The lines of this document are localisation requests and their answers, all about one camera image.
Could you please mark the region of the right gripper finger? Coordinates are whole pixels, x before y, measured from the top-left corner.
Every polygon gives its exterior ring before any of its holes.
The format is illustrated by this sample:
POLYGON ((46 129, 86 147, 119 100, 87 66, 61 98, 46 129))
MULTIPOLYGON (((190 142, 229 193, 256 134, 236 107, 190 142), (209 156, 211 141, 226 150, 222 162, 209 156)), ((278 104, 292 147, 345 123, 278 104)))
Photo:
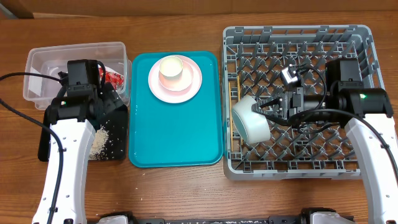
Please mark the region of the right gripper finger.
POLYGON ((251 109, 252 110, 259 110, 259 109, 263 109, 264 107, 268 107, 268 106, 273 106, 273 105, 279 105, 280 104, 280 97, 268 97, 266 99, 263 100, 259 100, 257 102, 255 102, 252 106, 251 109))
POLYGON ((282 126, 289 126, 287 118, 275 111, 266 111, 256 105, 252 105, 251 110, 252 112, 263 115, 267 120, 272 121, 273 123, 277 123, 282 126))

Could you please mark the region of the grey bowl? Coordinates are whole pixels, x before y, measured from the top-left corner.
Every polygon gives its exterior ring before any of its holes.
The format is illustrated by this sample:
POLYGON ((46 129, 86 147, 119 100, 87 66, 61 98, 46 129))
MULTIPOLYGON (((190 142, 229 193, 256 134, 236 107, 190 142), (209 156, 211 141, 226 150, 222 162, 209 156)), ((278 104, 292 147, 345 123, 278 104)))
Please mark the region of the grey bowl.
POLYGON ((252 96, 246 95, 231 110, 237 131, 248 144, 268 141, 271 138, 266 117, 252 111, 252 105, 255 103, 256 100, 252 96))

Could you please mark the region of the red snack wrapper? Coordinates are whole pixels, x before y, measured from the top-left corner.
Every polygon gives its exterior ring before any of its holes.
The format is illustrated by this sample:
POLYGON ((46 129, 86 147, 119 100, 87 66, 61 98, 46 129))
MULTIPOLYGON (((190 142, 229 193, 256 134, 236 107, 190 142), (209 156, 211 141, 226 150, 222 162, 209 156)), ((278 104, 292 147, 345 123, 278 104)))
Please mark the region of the red snack wrapper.
POLYGON ((105 83, 112 84, 113 88, 116 91, 124 90, 124 77, 120 73, 113 70, 112 68, 105 67, 105 70, 106 70, 105 83))

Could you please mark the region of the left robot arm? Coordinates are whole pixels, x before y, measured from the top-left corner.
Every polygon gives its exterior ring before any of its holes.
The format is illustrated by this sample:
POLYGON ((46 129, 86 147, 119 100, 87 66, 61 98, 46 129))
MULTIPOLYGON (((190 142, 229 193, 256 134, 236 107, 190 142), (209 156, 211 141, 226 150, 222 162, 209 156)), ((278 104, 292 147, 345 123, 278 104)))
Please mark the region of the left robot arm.
POLYGON ((48 167, 33 223, 86 223, 85 186, 90 151, 96 133, 106 131, 97 159, 126 156, 127 106, 112 84, 63 87, 66 96, 54 98, 45 110, 48 167))

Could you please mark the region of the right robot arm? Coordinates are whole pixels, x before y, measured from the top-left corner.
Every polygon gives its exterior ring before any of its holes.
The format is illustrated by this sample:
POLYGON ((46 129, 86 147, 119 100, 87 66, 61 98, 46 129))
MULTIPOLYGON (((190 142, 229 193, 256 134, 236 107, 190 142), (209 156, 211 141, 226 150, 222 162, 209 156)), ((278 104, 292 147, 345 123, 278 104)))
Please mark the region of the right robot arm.
POLYGON ((383 88, 367 88, 356 58, 338 58, 325 65, 320 95, 302 93, 301 74, 309 65, 289 65, 281 78, 287 89, 255 102, 251 109, 282 126, 320 131, 339 124, 356 154, 372 223, 397 223, 397 134, 393 109, 383 88))

